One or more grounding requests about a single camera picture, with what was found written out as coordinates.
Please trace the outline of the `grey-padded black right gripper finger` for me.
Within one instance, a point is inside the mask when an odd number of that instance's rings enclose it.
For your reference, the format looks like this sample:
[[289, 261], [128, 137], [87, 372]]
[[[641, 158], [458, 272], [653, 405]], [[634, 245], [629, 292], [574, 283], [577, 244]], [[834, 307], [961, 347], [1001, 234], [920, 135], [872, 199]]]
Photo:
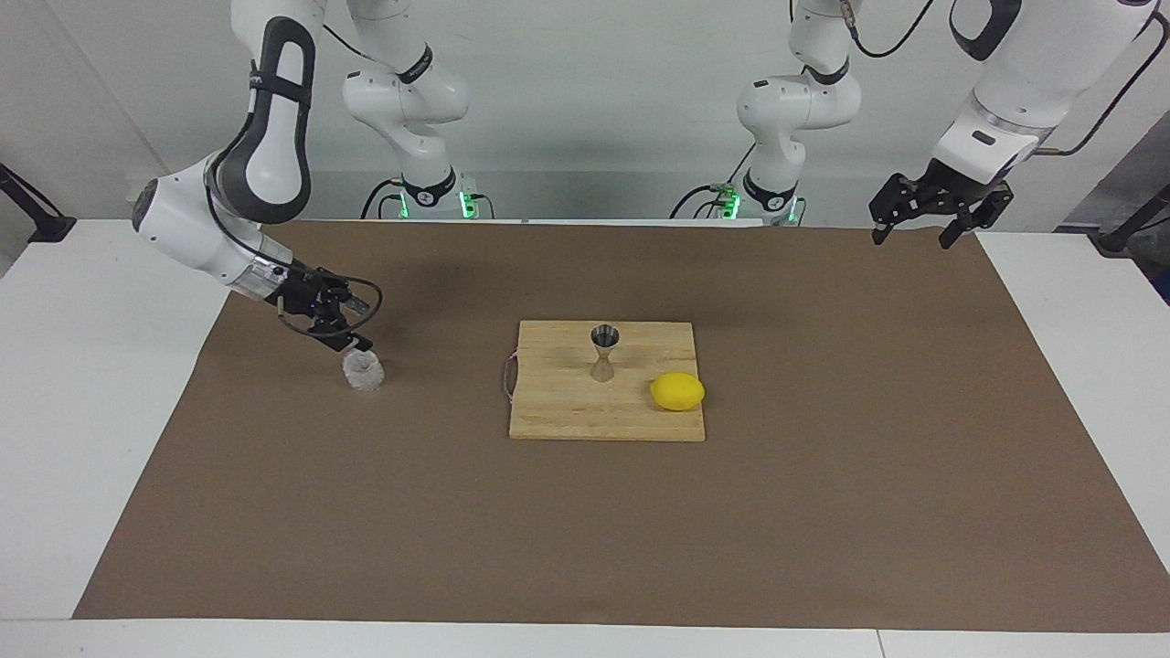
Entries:
[[314, 340], [333, 349], [335, 352], [344, 352], [347, 349], [369, 352], [376, 347], [376, 342], [358, 333], [358, 329], [367, 322], [369, 316], [355, 321], [355, 324], [340, 316], [317, 316], [314, 318]]

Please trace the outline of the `yellow lemon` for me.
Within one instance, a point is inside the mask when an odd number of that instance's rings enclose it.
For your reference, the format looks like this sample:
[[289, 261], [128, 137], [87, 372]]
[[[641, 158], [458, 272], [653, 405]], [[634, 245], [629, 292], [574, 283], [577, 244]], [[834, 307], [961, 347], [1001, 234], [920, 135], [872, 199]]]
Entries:
[[660, 409], [684, 412], [706, 400], [706, 384], [689, 372], [665, 372], [649, 384], [652, 400]]

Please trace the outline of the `brown paper table mat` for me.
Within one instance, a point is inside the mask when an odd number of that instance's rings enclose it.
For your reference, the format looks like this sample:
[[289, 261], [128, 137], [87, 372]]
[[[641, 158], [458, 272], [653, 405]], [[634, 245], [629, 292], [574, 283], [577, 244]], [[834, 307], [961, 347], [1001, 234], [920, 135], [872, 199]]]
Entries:
[[[230, 295], [76, 618], [1170, 631], [1170, 573], [973, 237], [292, 222], [372, 393]], [[514, 440], [524, 320], [694, 325], [706, 440]]]

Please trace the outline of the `small clear glass cup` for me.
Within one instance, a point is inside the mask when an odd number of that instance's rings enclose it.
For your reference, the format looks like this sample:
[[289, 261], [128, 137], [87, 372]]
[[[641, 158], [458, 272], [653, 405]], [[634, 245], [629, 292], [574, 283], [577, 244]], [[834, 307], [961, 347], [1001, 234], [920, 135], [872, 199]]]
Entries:
[[343, 354], [342, 372], [347, 384], [362, 392], [376, 391], [385, 381], [383, 363], [373, 351], [347, 350]]

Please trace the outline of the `steel double jigger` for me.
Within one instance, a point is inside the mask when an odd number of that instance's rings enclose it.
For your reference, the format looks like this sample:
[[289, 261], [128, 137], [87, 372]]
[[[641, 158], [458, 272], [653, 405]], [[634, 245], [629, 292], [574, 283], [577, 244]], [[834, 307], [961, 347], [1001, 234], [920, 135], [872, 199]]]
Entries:
[[590, 378], [599, 383], [606, 383], [614, 378], [611, 352], [619, 341], [620, 333], [617, 325], [599, 324], [590, 329], [590, 344], [596, 351], [596, 361], [590, 366]]

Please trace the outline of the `black stand leg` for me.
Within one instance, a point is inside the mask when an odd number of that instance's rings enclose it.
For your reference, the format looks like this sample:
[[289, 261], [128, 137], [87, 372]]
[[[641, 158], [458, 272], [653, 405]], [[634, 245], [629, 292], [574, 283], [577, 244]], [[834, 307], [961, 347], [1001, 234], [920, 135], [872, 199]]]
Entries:
[[1099, 228], [1090, 233], [1088, 239], [1103, 258], [1121, 258], [1133, 237], [1140, 237], [1148, 229], [1159, 228], [1166, 222], [1170, 222], [1170, 183], [1150, 196], [1116, 228]]
[[35, 229], [29, 244], [58, 244], [77, 225], [77, 218], [58, 210], [58, 205], [4, 162], [0, 162], [0, 192], [33, 221]]

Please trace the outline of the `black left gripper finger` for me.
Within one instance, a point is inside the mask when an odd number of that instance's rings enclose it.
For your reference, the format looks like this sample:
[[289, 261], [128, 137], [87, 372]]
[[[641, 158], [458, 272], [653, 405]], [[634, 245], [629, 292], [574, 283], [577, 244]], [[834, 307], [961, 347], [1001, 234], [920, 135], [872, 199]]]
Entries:
[[868, 203], [874, 227], [874, 245], [882, 245], [893, 229], [904, 221], [918, 219], [918, 181], [906, 176], [890, 176]]
[[1016, 199], [1016, 193], [1010, 184], [1000, 181], [980, 201], [957, 201], [948, 205], [949, 214], [952, 214], [954, 218], [941, 231], [941, 248], [951, 249], [954, 244], [961, 240], [961, 237], [965, 237], [973, 229], [991, 228], [1013, 199]]

